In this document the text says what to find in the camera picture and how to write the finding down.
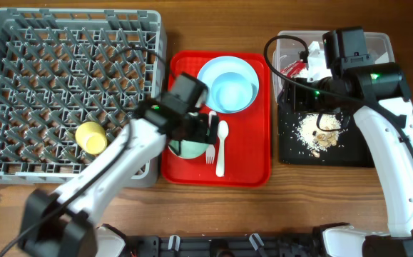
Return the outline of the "red sauce packet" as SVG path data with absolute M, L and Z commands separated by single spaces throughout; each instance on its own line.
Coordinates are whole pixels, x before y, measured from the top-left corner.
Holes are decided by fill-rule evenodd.
M 285 68 L 281 69 L 281 74 L 284 76 L 295 79 L 295 78 L 303 78 L 306 79 L 308 75 L 308 70 L 306 67 L 306 63 L 302 61 L 294 61 Z

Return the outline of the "rice and peanut shells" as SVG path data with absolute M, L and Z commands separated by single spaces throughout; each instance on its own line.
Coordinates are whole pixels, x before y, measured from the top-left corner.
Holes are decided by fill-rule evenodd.
M 296 119 L 292 129 L 295 139 L 301 143 L 302 154 L 319 158 L 339 144 L 343 118 L 334 114 L 303 114 Z

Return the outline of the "light blue bowl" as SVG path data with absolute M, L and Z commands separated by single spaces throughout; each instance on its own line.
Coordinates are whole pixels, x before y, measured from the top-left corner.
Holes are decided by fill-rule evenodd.
M 226 113 L 238 112 L 252 100 L 253 87 L 241 74 L 227 72 L 213 81 L 212 93 L 219 109 Z

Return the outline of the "yellow plastic cup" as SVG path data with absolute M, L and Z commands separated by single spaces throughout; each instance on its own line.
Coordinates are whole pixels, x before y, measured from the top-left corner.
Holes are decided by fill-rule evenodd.
M 108 145 L 105 130 L 93 121 L 85 122 L 76 129 L 75 140 L 86 153 L 92 155 L 102 153 Z

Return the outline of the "white napkin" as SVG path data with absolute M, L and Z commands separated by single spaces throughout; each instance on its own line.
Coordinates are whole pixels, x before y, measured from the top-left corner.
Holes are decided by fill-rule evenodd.
M 331 77 L 332 73 L 329 69 L 303 69 L 298 74 L 295 74 L 294 78 L 306 79 L 308 83 L 319 81 L 320 79 Z

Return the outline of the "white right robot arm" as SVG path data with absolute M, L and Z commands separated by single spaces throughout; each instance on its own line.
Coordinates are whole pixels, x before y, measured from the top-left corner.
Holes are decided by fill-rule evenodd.
M 269 62 L 277 101 L 279 159 L 375 167 L 387 230 L 348 223 L 288 236 L 292 256 L 413 256 L 413 105 L 389 37 L 360 27 L 281 31 Z

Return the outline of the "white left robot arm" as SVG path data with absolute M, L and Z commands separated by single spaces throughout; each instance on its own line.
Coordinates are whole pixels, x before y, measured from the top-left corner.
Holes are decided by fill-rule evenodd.
M 27 198 L 18 246 L 30 256 L 131 255 L 126 236 L 98 222 L 109 203 L 171 140 L 206 141 L 208 117 L 199 114 L 208 86 L 182 73 L 159 99 L 140 102 L 111 145 L 79 175 L 53 192 Z

